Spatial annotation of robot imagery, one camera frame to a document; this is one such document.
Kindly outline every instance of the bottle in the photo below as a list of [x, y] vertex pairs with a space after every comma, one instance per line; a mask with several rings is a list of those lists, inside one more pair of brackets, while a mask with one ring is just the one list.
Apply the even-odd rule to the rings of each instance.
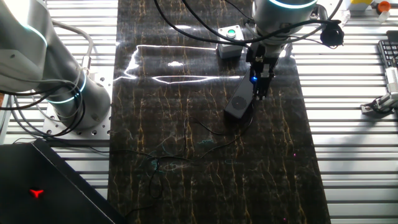
[[373, 0], [346, 0], [347, 10], [350, 11], [365, 11]]
[[385, 22], [388, 17], [390, 17], [390, 9], [391, 9], [391, 4], [387, 1], [382, 1], [379, 3], [377, 6], [377, 13], [380, 15], [379, 16], [379, 22], [383, 23]]

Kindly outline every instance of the yellow container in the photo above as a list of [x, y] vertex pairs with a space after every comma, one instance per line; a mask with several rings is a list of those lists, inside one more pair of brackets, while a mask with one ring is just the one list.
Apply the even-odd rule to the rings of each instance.
[[351, 11], [364, 11], [373, 0], [346, 0], [346, 7]]

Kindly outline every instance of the red light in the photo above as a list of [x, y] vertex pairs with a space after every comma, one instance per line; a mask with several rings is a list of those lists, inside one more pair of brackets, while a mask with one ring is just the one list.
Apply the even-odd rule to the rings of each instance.
[[32, 189], [30, 189], [29, 192], [33, 195], [33, 197], [39, 198], [39, 195], [40, 195], [41, 193], [43, 193], [44, 190], [32, 190]]

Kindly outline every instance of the orange cap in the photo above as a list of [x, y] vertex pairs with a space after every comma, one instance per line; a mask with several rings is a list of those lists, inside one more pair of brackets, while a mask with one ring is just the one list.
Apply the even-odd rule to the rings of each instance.
[[379, 12], [388, 12], [391, 9], [391, 5], [387, 1], [382, 1], [377, 7]]

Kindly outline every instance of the wire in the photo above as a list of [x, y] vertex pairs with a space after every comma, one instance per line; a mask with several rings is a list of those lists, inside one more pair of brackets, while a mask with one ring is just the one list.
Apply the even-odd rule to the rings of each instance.
[[[342, 3], [343, 3], [343, 0], [339, 0], [338, 1], [338, 3], [337, 3], [337, 5], [336, 5], [336, 7], [335, 7], [335, 10], [333, 10], [333, 12], [330, 14], [330, 16], [328, 17], [328, 21], [330, 21], [330, 20], [332, 20], [333, 19], [333, 17], [336, 15], [336, 13], [338, 12], [338, 10], [339, 10], [339, 8], [340, 8], [340, 6], [342, 5]], [[310, 36], [312, 36], [313, 34], [316, 34], [318, 31], [320, 31], [321, 29], [323, 29], [323, 28], [325, 28], [325, 25], [320, 25], [318, 28], [316, 28], [314, 31], [312, 31], [312, 32], [310, 32], [310, 33], [308, 33], [308, 34], [305, 34], [305, 35], [303, 35], [303, 36], [301, 36], [301, 37], [299, 37], [298, 39], [295, 39], [293, 42], [297, 42], [297, 41], [300, 41], [300, 40], [304, 40], [304, 39], [306, 39], [307, 37], [310, 37]], [[272, 43], [273, 44], [288, 44], [287, 42], [285, 42], [285, 41], [283, 41], [283, 40], [281, 40], [281, 41], [278, 41], [278, 40], [272, 40]]]
[[[11, 103], [11, 98], [7, 97], [6, 107], [8, 107], [10, 103]], [[1, 135], [2, 131], [3, 131], [4, 125], [6, 123], [6, 118], [7, 118], [6, 113], [4, 113], [4, 115], [1, 118], [1, 122], [0, 122], [0, 135]]]
[[[258, 35], [258, 34], [250, 27], [250, 25], [249, 25], [248, 23], [245, 23], [245, 26], [246, 26], [246, 28], [249, 30], [249, 32], [250, 32], [251, 34], [253, 34], [253, 35], [256, 36], [256, 37], [260, 37], [260, 35]], [[293, 35], [290, 35], [290, 36], [288, 36], [288, 37], [283, 37], [283, 38], [289, 38], [289, 37], [294, 37], [294, 38], [296, 38], [296, 39], [290, 39], [290, 40], [292, 40], [292, 41], [286, 40], [286, 41], [285, 41], [285, 44], [287, 44], [287, 43], [293, 43], [293, 42], [296, 42], [297, 39], [300, 39], [300, 40], [309, 40], [309, 41], [312, 41], [312, 42], [316, 42], [316, 43], [321, 44], [321, 45], [324, 45], [324, 46], [326, 46], [326, 47], [328, 47], [328, 48], [330, 48], [330, 49], [336, 49], [336, 48], [337, 48], [337, 46], [336, 46], [336, 47], [330, 47], [330, 46], [327, 46], [326, 44], [324, 44], [324, 43], [322, 43], [322, 42], [320, 42], [320, 41], [317, 41], [317, 40], [308, 39], [308, 38], [302, 39], [301, 37], [297, 37], [297, 36], [293, 36]]]
[[[150, 195], [153, 199], [155, 199], [155, 202], [154, 202], [152, 205], [149, 205], [149, 206], [146, 206], [146, 207], [141, 207], [141, 208], [135, 208], [135, 209], [131, 210], [131, 211], [126, 215], [126, 217], [128, 217], [128, 216], [131, 215], [133, 212], [136, 212], [136, 211], [138, 211], [138, 210], [145, 210], [145, 209], [148, 209], [148, 208], [152, 208], [152, 207], [155, 205], [156, 201], [157, 201], [158, 199], [162, 198], [162, 195], [163, 195], [163, 183], [162, 183], [162, 181], [161, 181], [160, 179], [159, 179], [159, 185], [160, 185], [159, 193], [158, 193], [157, 195], [153, 195], [153, 193], [152, 193], [152, 181], [153, 181], [153, 179], [154, 179], [154, 176], [155, 176], [156, 174], [159, 173], [160, 162], [161, 162], [162, 160], [164, 160], [164, 159], [176, 159], [176, 160], [181, 160], [181, 161], [185, 161], [185, 162], [198, 162], [198, 161], [202, 160], [202, 159], [203, 159], [206, 155], [208, 155], [209, 153], [211, 153], [211, 152], [213, 152], [213, 151], [215, 151], [215, 150], [217, 150], [217, 149], [222, 149], [222, 148], [224, 148], [224, 147], [226, 147], [226, 146], [231, 145], [232, 143], [234, 143], [234, 142], [236, 142], [238, 139], [240, 139], [240, 138], [243, 136], [243, 134], [244, 134], [244, 133], [250, 128], [250, 126], [252, 125], [252, 122], [253, 122], [253, 119], [254, 119], [254, 105], [253, 105], [253, 104], [252, 104], [252, 107], [253, 107], [253, 112], [252, 112], [252, 115], [251, 115], [251, 119], [250, 119], [249, 124], [241, 131], [241, 133], [240, 133], [236, 138], [234, 138], [232, 141], [230, 141], [230, 142], [228, 142], [228, 143], [226, 143], [226, 144], [224, 144], [224, 145], [216, 146], [216, 147], [210, 149], [209, 151], [206, 151], [206, 152], [205, 152], [201, 157], [199, 157], [198, 159], [187, 159], [187, 158], [179, 157], [179, 156], [160, 156], [160, 157], [156, 157], [156, 156], [152, 156], [152, 155], [150, 155], [150, 154], [148, 154], [148, 153], [138, 152], [138, 151], [134, 151], [134, 150], [117, 150], [117, 151], [111, 151], [110, 153], [115, 153], [115, 152], [131, 152], [131, 153], [136, 153], [136, 154], [140, 154], [140, 155], [143, 155], [143, 156], [147, 156], [147, 157], [148, 157], [147, 161], [156, 160], [156, 162], [155, 162], [155, 163], [156, 163], [156, 167], [155, 167], [155, 170], [153, 171], [152, 175], [150, 176], [149, 185], [148, 185], [149, 195]], [[228, 133], [217, 133], [217, 132], [215, 132], [215, 131], [212, 131], [210, 128], [206, 127], [203, 123], [201, 123], [197, 118], [188, 117], [188, 118], [185, 118], [185, 119], [184, 119], [184, 145], [185, 145], [185, 146], [186, 146], [186, 139], [187, 139], [187, 133], [186, 133], [186, 131], [185, 131], [185, 130], [186, 130], [186, 125], [185, 125], [185, 123], [186, 123], [186, 121], [188, 121], [189, 119], [194, 119], [198, 124], [200, 124], [200, 125], [203, 126], [206, 130], [208, 130], [209, 132], [211, 132], [211, 133], [213, 133], [213, 134], [215, 134], [215, 135], [220, 135], [220, 136], [229, 135]]]
[[245, 13], [243, 13], [237, 6], [235, 6], [233, 3], [231, 3], [229, 0], [224, 0], [225, 2], [227, 2], [228, 4], [232, 5], [236, 10], [238, 10], [244, 17], [248, 18], [251, 21], [254, 21], [253, 18], [245, 15]]
[[74, 26], [70, 26], [68, 24], [64, 24], [64, 23], [59, 22], [59, 21], [55, 21], [53, 19], [52, 19], [52, 24], [55, 25], [55, 26], [59, 26], [62, 29], [66, 29], [66, 30], [69, 30], [69, 31], [72, 31], [72, 32], [75, 32], [77, 34], [82, 35], [88, 41], [88, 50], [87, 50], [86, 56], [90, 56], [91, 55], [91, 52], [93, 51], [93, 48], [94, 48], [94, 42], [93, 42], [93, 39], [90, 37], [89, 34], [87, 34], [86, 32], [82, 31], [79, 28], [76, 28]]
[[[18, 70], [18, 69], [16, 69], [16, 68], [13, 68], [13, 67], [11, 67], [11, 66], [9, 66], [9, 65], [7, 65], [7, 64], [5, 64], [5, 63], [3, 63], [3, 62], [0, 62], [0, 64], [2, 64], [2, 66], [6, 67], [6, 68], [9, 68], [9, 69], [14, 70], [14, 71], [16, 71], [16, 72], [19, 72], [19, 73], [21, 73], [21, 74], [24, 74], [24, 75], [27, 75], [27, 76], [30, 75], [30, 74], [25, 73], [25, 72], [23, 72], [23, 71], [20, 71], [20, 70]], [[49, 80], [28, 80], [28, 79], [13, 77], [13, 76], [10, 76], [10, 75], [8, 75], [8, 74], [6, 74], [6, 73], [1, 73], [0, 75], [5, 76], [5, 77], [7, 77], [7, 78], [11, 78], [11, 79], [17, 80], [17, 81], [29, 82], [29, 83], [55, 83], [55, 82], [62, 82], [62, 83], [71, 83], [71, 84], [73, 84], [73, 85], [75, 84], [75, 83], [73, 83], [73, 82], [71, 82], [71, 81], [69, 81], [69, 80], [57, 80], [57, 79], [49, 79]]]
[[14, 93], [14, 92], [4, 91], [4, 90], [0, 90], [0, 93], [7, 94], [7, 95], [12, 95], [12, 96], [34, 96], [34, 95], [38, 95], [38, 94], [48, 93], [48, 92], [51, 92], [53, 90], [56, 91], [56, 90], [61, 89], [62, 87], [66, 87], [66, 86], [68, 86], [68, 85], [65, 83], [63, 85], [56, 86], [56, 87], [51, 88], [49, 90], [37, 91], [37, 92], [34, 92], [34, 93], [32, 93], [32, 92], [30, 92], [30, 93]]
[[181, 34], [183, 34], [183, 35], [185, 35], [185, 36], [187, 36], [187, 37], [190, 37], [190, 38], [192, 38], [192, 39], [199, 40], [199, 41], [209, 42], [209, 43], [229, 44], [229, 45], [238, 45], [238, 46], [243, 46], [243, 47], [245, 47], [245, 44], [236, 44], [236, 43], [234, 43], [234, 42], [227, 42], [227, 41], [206, 39], [206, 38], [202, 38], [202, 37], [197, 37], [197, 36], [191, 35], [191, 34], [185, 32], [185, 31], [179, 29], [179, 28], [176, 27], [175, 25], [173, 25], [173, 24], [166, 18], [166, 16], [164, 15], [164, 13], [163, 13], [163, 11], [161, 10], [161, 8], [160, 8], [159, 3], [157, 2], [157, 0], [154, 0], [154, 2], [155, 2], [155, 5], [156, 5], [156, 8], [157, 8], [157, 10], [158, 10], [160, 16], [162, 16], [163, 20], [164, 20], [170, 27], [172, 27], [173, 29], [175, 29], [177, 32], [179, 32], [179, 33], [181, 33]]
[[[36, 99], [35, 99], [34, 96], [32, 96], [32, 100], [33, 100], [33, 102], [36, 102]], [[60, 121], [60, 120], [51, 118], [49, 115], [47, 115], [46, 113], [44, 113], [44, 111], [40, 108], [39, 105], [36, 105], [36, 108], [37, 108], [37, 109], [40, 111], [40, 113], [42, 113], [42, 115], [45, 116], [47, 119], [49, 119], [49, 120], [51, 120], [51, 121], [54, 121], [54, 122], [64, 122], [64, 121]]]
[[[15, 100], [15, 103], [16, 103], [17, 107], [19, 107], [16, 96], [14, 96], [14, 100]], [[75, 100], [76, 107], [79, 107], [76, 97], [75, 97], [74, 100]], [[63, 131], [61, 131], [60, 133], [54, 134], [54, 135], [47, 134], [47, 133], [45, 133], [45, 132], [43, 132], [43, 131], [40, 131], [40, 130], [38, 130], [37, 128], [35, 128], [32, 124], [30, 124], [30, 123], [28, 122], [28, 120], [26, 120], [26, 118], [25, 118], [25, 116], [23, 115], [22, 111], [21, 111], [21, 110], [18, 110], [18, 111], [19, 111], [19, 114], [20, 114], [20, 116], [21, 116], [21, 118], [22, 118], [31, 128], [33, 128], [34, 130], [36, 130], [36, 131], [38, 132], [38, 134], [29, 131], [27, 128], [25, 128], [25, 127], [21, 124], [21, 122], [19, 122], [19, 120], [18, 120], [18, 118], [17, 118], [17, 116], [16, 116], [16, 114], [15, 114], [15, 111], [12, 110], [11, 113], [12, 113], [14, 119], [16, 120], [16, 122], [19, 124], [19, 126], [20, 126], [23, 130], [25, 130], [26, 132], [28, 132], [29, 134], [36, 135], [36, 136], [40, 136], [40, 137], [53, 138], [53, 137], [57, 137], [57, 136], [63, 136], [63, 135], [66, 135], [66, 134], [72, 132], [72, 131], [81, 123], [81, 121], [83, 120], [83, 118], [84, 118], [84, 116], [85, 116], [85, 113], [86, 113], [86, 106], [85, 106], [85, 103], [84, 103], [84, 100], [83, 100], [82, 96], [81, 96], [81, 101], [82, 101], [82, 105], [83, 105], [83, 111], [82, 111], [81, 117], [80, 117], [80, 119], [78, 120], [78, 122], [75, 124], [75, 121], [77, 120], [77, 117], [78, 117], [78, 113], [76, 113], [75, 116], [74, 116], [74, 118], [73, 118], [73, 120], [72, 120], [72, 122], [70, 123], [70, 125], [67, 126], [67, 128], [64, 129]]]
[[32, 106], [35, 106], [35, 105], [37, 105], [37, 104], [43, 102], [43, 101], [44, 101], [46, 98], [48, 98], [48, 97], [51, 95], [51, 93], [53, 93], [53, 92], [55, 92], [55, 91], [51, 91], [50, 93], [47, 93], [45, 96], [41, 97], [38, 101], [36, 101], [36, 102], [34, 102], [34, 103], [31, 103], [31, 104], [29, 104], [29, 105], [17, 106], [17, 107], [9, 107], [9, 108], [7, 108], [7, 107], [5, 107], [5, 108], [0, 107], [0, 110], [4, 110], [4, 111], [14, 111], [14, 110], [24, 110], [24, 109], [30, 108], [30, 107], [32, 107]]
[[296, 23], [296, 24], [294, 24], [294, 25], [292, 25], [292, 26], [290, 26], [290, 27], [286, 27], [286, 28], [283, 28], [283, 29], [279, 29], [279, 30], [277, 30], [277, 31], [275, 31], [275, 32], [272, 32], [272, 33], [268, 34], [268, 35], [265, 35], [265, 36], [262, 36], [262, 37], [258, 37], [258, 38], [252, 39], [252, 40], [235, 40], [235, 39], [232, 39], [232, 38], [229, 38], [229, 37], [225, 37], [225, 36], [219, 34], [217, 31], [215, 31], [215, 30], [213, 30], [212, 28], [210, 28], [205, 22], [203, 22], [203, 21], [199, 18], [199, 16], [193, 11], [193, 9], [189, 6], [189, 4], [187, 3], [186, 0], [182, 0], [182, 2], [184, 3], [185, 7], [187, 7], [187, 9], [191, 12], [191, 14], [192, 14], [203, 26], [205, 26], [210, 32], [214, 33], [215, 35], [217, 35], [218, 37], [221, 37], [221, 38], [224, 39], [224, 40], [228, 40], [228, 41], [230, 41], [230, 42], [237, 43], [237, 44], [239, 44], [239, 43], [240, 43], [240, 44], [248, 44], [248, 43], [260, 42], [260, 41], [266, 40], [266, 39], [268, 39], [268, 38], [270, 38], [270, 37], [274, 37], [274, 36], [276, 36], [277, 34], [289, 32], [291, 29], [294, 29], [294, 28], [300, 27], [300, 26], [304, 26], [304, 25], [308, 25], [308, 24], [314, 24], [314, 23], [333, 24], [333, 25], [336, 24], [336, 22], [332, 22], [332, 21], [329, 21], [329, 20], [327, 20], [327, 21], [323, 21], [323, 20], [316, 20], [316, 21], [314, 20], [314, 21], [311, 21], [311, 20], [309, 20], [309, 21], [303, 21], [303, 22]]
[[38, 138], [19, 138], [19, 139], [15, 140], [12, 144], [17, 144], [17, 142], [22, 139], [33, 140], [33, 139], [38, 139]]
[[217, 133], [217, 132], [211, 130], [210, 128], [206, 127], [203, 123], [201, 123], [199, 121], [199, 119], [194, 118], [194, 117], [187, 117], [187, 118], [185, 118], [185, 120], [183, 122], [184, 123], [184, 147], [183, 147], [184, 151], [187, 150], [187, 126], [186, 126], [186, 123], [187, 123], [187, 121], [189, 119], [194, 119], [198, 124], [200, 124], [200, 126], [204, 127], [207, 131], [209, 131], [212, 134], [215, 134], [215, 135], [218, 135], [218, 136], [230, 136], [230, 135], [233, 135], [233, 133]]
[[328, 47], [328, 48], [333, 49], [333, 50], [336, 49], [336, 48], [338, 47], [338, 46], [336, 46], [336, 47], [330, 47], [330, 46], [327, 46], [326, 44], [324, 44], [324, 43], [322, 43], [322, 42], [320, 42], [320, 41], [313, 40], [313, 39], [308, 39], [308, 38], [306, 38], [306, 39], [304, 39], [304, 40], [308, 40], [308, 41], [312, 41], [312, 42], [315, 42], [315, 43], [324, 45], [325, 47]]
[[193, 9], [189, 6], [189, 4], [187, 3], [186, 0], [182, 0], [182, 2], [184, 3], [185, 7], [187, 7], [187, 9], [191, 12], [191, 14], [197, 19], [197, 21], [199, 21], [200, 24], [202, 24], [204, 27], [206, 27], [206, 29], [207, 29], [208, 31], [212, 32], [214, 35], [216, 35], [216, 36], [218, 36], [218, 37], [221, 37], [221, 38], [224, 39], [224, 40], [228, 40], [228, 41], [230, 41], [230, 42], [235, 42], [235, 43], [237, 43], [235, 39], [226, 37], [226, 36], [224, 36], [224, 35], [221, 35], [218, 31], [213, 30], [213, 29], [212, 29], [211, 27], [209, 27], [205, 22], [203, 22], [203, 20], [200, 19], [200, 17], [199, 17], [199, 16], [193, 11]]

